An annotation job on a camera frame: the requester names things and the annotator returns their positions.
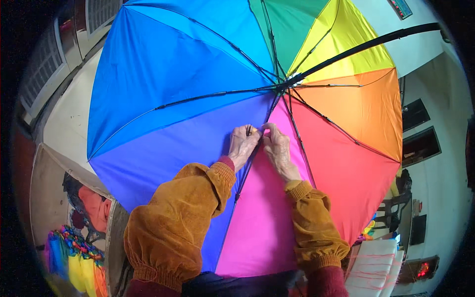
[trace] yellow fabric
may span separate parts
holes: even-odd
[[[84,286],[89,297],[97,297],[95,293],[94,260],[80,258],[81,269],[83,272]]]
[[[81,293],[86,292],[86,286],[83,279],[83,270],[80,263],[80,254],[68,256],[69,281]]]
[[[396,177],[401,177],[402,174],[402,165],[399,167],[398,172],[396,173]],[[396,177],[392,181],[391,184],[391,193],[393,197],[399,196],[399,190],[398,187],[396,186]]]
[[[307,39],[288,74],[292,73],[307,53],[331,28],[333,23],[334,26],[330,33],[320,41],[313,53],[298,68],[297,73],[304,72],[329,58],[378,36],[351,1],[330,0],[320,16],[315,19]],[[334,77],[347,77],[392,67],[395,66],[388,51],[383,45],[379,45],[349,56],[307,76],[304,83]]]
[[[362,234],[368,234],[369,231],[371,231],[371,228],[374,227],[374,225],[376,225],[376,222],[374,220],[372,220],[368,226],[363,230]]]

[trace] red sleeve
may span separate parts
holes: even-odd
[[[179,297],[181,294],[152,281],[132,279],[127,289],[127,297]]]
[[[343,279],[343,270],[326,266],[316,270],[308,278],[309,297],[348,297]]]

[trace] colorful fabric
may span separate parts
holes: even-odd
[[[68,280],[67,262],[68,246],[64,242],[63,236],[58,232],[48,234],[49,245],[49,272],[58,274],[61,278]]]
[[[107,297],[107,285],[105,284],[104,266],[94,266],[94,286],[97,297]]]
[[[101,195],[86,186],[79,189],[78,196],[83,201],[85,210],[91,218],[91,224],[97,231],[105,233],[112,201],[103,199]]]
[[[186,164],[216,162],[234,127],[271,121],[290,135],[301,175],[329,195],[351,245],[402,159],[394,62],[379,45],[300,84],[285,80],[376,37],[350,0],[129,0],[97,68],[87,158],[131,212]],[[230,276],[295,267],[291,213],[274,190],[282,181],[262,148],[249,162],[231,191],[237,203],[211,220],[202,271],[225,273],[231,262]]]
[[[50,231],[49,272],[69,280],[79,292],[106,297],[104,253],[85,242],[80,231],[67,225]]]
[[[81,255],[76,254],[68,257],[69,263],[69,281],[79,292],[86,292],[84,284],[83,269],[81,268]]]

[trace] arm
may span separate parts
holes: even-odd
[[[161,184],[148,205],[135,208],[124,232],[134,268],[128,296],[179,296],[201,271],[201,246],[211,218],[221,214],[241,169],[260,138],[256,128],[231,134],[229,156],[211,167],[192,163]]]
[[[295,254],[298,267],[308,279],[308,296],[348,296],[341,260],[350,247],[340,238],[330,217],[330,200],[307,181],[290,181],[285,192],[295,201],[292,209]]]
[[[330,217],[330,200],[302,181],[297,166],[290,161],[290,138],[275,124],[264,128],[264,151],[280,176],[287,182],[285,192],[292,199],[295,255],[297,265],[308,278],[308,296],[348,296],[344,287],[341,259],[348,253],[348,243],[340,238]]]

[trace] chair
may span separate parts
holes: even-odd
[[[384,223],[384,226],[374,227],[373,229],[386,229],[389,228],[389,232],[394,232],[399,227],[401,223],[399,214],[402,213],[402,210],[406,207],[406,205],[412,201],[412,193],[405,192],[399,196],[393,197],[392,199],[383,200],[384,206],[379,207],[378,211],[384,211],[384,216],[374,218],[375,222]],[[392,207],[397,205],[398,209],[396,211],[392,211]]]

